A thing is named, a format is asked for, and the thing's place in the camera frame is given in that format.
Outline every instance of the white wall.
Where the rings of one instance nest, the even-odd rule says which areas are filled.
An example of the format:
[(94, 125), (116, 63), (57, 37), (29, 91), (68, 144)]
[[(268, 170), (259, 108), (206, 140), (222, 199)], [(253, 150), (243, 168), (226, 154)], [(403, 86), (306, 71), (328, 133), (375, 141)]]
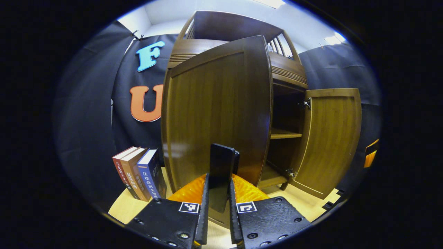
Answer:
[(196, 10), (236, 13), (280, 27), (298, 53), (328, 45), (324, 39), (334, 36), (334, 29), (292, 3), (274, 9), (253, 0), (156, 0), (118, 20), (133, 32), (139, 30), (138, 37), (177, 34)]
[(138, 30), (138, 32), (135, 33), (137, 37), (144, 35), (152, 26), (144, 6), (140, 6), (117, 20), (127, 27), (131, 32)]

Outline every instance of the letter f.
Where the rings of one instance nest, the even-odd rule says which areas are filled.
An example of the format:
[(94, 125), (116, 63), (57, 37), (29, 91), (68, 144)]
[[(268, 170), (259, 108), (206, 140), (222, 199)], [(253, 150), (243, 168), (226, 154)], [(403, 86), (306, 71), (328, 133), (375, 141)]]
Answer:
[(147, 47), (141, 48), (137, 51), (140, 57), (140, 66), (137, 68), (137, 71), (141, 72), (157, 63), (155, 60), (152, 60), (151, 56), (157, 58), (160, 56), (160, 49), (158, 47), (163, 47), (165, 43), (163, 41), (156, 42)]

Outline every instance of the door hinge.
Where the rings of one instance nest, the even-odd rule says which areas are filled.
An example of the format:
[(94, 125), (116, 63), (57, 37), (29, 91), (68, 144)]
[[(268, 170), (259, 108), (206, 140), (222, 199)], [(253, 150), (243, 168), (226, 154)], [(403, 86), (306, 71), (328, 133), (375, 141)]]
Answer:
[(290, 177), (292, 177), (292, 179), (294, 179), (295, 175), (297, 174), (297, 172), (292, 172), (292, 169), (286, 169), (286, 172)]
[(302, 103), (299, 103), (298, 105), (300, 105), (303, 109), (305, 109), (305, 106), (308, 107), (308, 109), (311, 108), (311, 98), (307, 98), (307, 101), (303, 101)]

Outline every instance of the cabinet door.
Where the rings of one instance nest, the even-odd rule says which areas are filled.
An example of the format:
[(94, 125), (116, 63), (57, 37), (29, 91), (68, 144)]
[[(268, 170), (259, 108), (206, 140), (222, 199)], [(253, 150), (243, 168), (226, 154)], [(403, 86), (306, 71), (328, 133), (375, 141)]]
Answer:
[(306, 91), (311, 108), (305, 108), (301, 149), (295, 160), (295, 177), (289, 183), (324, 199), (345, 175), (357, 148), (361, 126), (358, 89)]
[(209, 49), (167, 72), (162, 143), (172, 192), (209, 171), (212, 143), (239, 151), (237, 174), (258, 184), (270, 136), (271, 77), (262, 35)]

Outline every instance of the ceiling light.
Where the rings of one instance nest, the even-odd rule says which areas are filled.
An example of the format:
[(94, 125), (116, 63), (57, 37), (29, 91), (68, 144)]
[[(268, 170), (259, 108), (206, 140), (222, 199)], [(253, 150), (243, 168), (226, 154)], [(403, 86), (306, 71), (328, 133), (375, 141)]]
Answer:
[(334, 44), (340, 44), (342, 42), (340, 42), (340, 40), (335, 37), (335, 36), (331, 36), (331, 37), (326, 37), (325, 41), (327, 41), (330, 45), (334, 45)]
[(274, 8), (274, 9), (282, 6), (285, 3), (282, 0), (253, 0), (253, 1), (259, 2), (261, 4), (265, 4), (269, 7)]
[(344, 42), (346, 41), (346, 39), (339, 33), (335, 33), (335, 37), (337, 37), (337, 39), (339, 39), (340, 42)]

